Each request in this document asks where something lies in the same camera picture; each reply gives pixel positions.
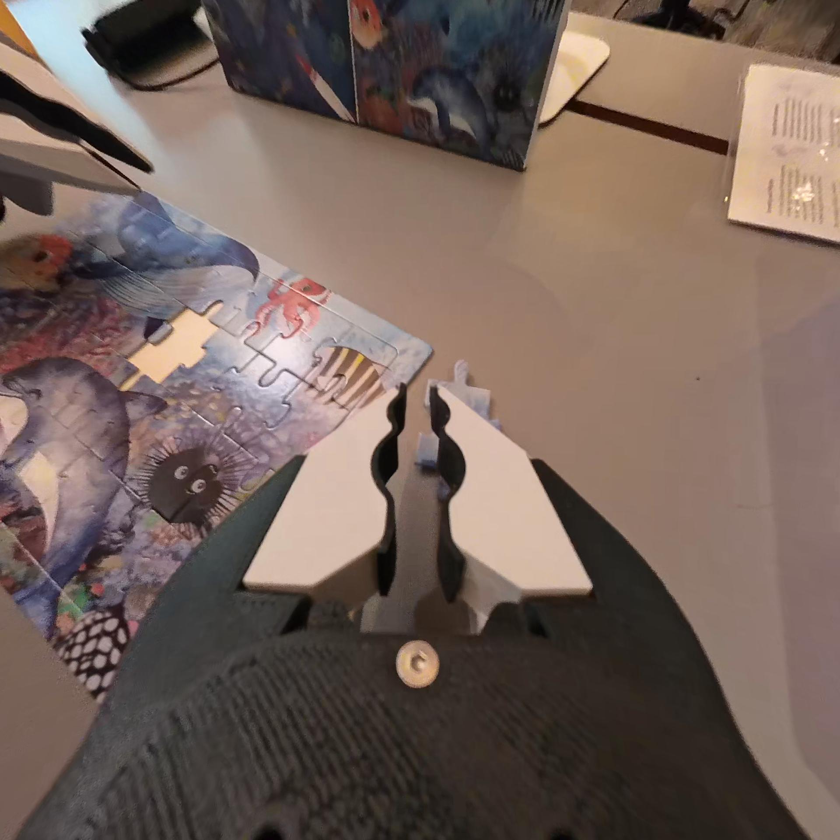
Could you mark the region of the white monitor stand base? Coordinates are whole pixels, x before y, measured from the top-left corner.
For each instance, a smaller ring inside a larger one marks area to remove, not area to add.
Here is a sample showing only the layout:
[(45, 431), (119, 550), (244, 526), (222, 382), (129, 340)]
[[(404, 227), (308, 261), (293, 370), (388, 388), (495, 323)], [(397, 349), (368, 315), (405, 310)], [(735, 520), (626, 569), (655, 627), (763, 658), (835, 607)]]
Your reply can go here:
[(610, 55), (610, 46), (600, 38), (569, 29), (563, 32), (541, 98), (540, 128), (560, 115), (604, 66)]

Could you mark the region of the blue lilac puzzle piece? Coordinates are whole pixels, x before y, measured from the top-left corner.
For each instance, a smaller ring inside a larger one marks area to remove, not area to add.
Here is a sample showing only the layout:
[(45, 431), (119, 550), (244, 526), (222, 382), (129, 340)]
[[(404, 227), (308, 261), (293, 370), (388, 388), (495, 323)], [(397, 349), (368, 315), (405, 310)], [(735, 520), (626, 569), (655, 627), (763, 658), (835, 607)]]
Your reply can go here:
[[(431, 413), (431, 391), (433, 388), (448, 390), (466, 404), (472, 411), (484, 418), (496, 430), (501, 431), (498, 419), (490, 417), (491, 394), (485, 388), (472, 384), (469, 364), (466, 360), (457, 360), (453, 374), (448, 381), (429, 379), (426, 383), (423, 404)], [(425, 473), (438, 473), (438, 437), (434, 433), (418, 435), (415, 465)]]

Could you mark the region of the black handheld device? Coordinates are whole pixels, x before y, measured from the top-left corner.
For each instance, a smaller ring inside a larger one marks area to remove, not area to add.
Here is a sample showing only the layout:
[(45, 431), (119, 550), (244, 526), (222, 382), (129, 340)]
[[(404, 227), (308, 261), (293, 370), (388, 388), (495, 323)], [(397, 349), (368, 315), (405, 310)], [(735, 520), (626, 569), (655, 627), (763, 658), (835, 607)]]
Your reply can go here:
[(121, 2), (82, 29), (85, 48), (108, 74), (134, 77), (210, 43), (196, 16), (200, 1)]

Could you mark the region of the illustrated puzzle box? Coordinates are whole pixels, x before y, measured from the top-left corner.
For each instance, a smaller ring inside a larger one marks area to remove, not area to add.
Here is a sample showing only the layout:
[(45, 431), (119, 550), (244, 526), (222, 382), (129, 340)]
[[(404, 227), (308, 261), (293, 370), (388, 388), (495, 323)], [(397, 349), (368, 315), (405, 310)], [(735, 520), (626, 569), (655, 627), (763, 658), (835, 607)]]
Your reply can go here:
[(252, 98), (524, 172), (561, 1), (204, 1)]

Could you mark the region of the black office chair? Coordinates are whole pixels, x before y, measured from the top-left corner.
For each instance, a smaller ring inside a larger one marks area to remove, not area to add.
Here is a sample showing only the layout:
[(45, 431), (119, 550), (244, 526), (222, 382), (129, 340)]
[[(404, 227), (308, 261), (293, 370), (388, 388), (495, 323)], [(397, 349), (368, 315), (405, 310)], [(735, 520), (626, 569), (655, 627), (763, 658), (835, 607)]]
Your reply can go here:
[(624, 22), (716, 41), (722, 41), (727, 31), (713, 16), (691, 7), (690, 1), (662, 1), (654, 12)]

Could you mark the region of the instruction sheet in plastic sleeve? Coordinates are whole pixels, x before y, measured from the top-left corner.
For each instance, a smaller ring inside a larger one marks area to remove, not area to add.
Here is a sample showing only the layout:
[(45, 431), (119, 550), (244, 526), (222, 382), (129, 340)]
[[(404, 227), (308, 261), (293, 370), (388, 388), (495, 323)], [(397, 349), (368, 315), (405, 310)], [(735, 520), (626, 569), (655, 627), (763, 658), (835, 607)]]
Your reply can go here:
[(728, 221), (838, 245), (838, 75), (751, 64), (740, 92)]

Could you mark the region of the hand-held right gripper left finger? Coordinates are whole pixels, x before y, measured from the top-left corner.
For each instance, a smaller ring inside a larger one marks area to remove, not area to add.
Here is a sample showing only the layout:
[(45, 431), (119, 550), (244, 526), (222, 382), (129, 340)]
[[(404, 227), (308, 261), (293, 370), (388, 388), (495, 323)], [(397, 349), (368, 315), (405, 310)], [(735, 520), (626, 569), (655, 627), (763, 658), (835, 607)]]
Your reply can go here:
[(396, 576), (396, 505), (406, 384), (347, 418), (304, 456), (243, 578), (251, 592), (363, 606)]

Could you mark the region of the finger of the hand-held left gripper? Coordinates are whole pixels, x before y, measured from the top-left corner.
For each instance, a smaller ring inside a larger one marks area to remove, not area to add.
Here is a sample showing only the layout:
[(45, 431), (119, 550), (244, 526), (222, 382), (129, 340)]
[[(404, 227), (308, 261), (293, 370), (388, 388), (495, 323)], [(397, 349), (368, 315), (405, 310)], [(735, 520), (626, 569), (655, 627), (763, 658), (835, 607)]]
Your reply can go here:
[(2, 40), (1, 113), (52, 140), (85, 144), (94, 151), (150, 174), (152, 163), (117, 134), (75, 108), (67, 90), (36, 57)]
[(1, 194), (32, 214), (54, 213), (55, 186), (132, 195), (140, 187), (98, 153), (56, 140), (20, 119), (1, 119)]

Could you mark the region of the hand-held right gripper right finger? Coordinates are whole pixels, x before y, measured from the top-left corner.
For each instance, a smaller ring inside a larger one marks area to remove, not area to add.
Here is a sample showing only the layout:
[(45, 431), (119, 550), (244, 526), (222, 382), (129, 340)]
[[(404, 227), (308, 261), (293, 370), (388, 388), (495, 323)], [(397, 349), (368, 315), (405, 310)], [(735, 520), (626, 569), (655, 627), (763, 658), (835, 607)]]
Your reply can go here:
[(494, 609), (588, 596), (592, 582), (527, 452), (447, 388), (429, 390), (445, 491), (437, 572), (480, 632)]

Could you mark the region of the assembled sea jigsaw puzzle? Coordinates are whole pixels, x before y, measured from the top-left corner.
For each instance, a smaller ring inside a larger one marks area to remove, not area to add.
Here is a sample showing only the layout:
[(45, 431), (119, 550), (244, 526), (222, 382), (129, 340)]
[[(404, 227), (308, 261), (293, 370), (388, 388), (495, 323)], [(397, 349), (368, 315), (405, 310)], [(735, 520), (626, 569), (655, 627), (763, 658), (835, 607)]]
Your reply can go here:
[(2, 587), (101, 705), (194, 547), (433, 354), (148, 192), (2, 241)]

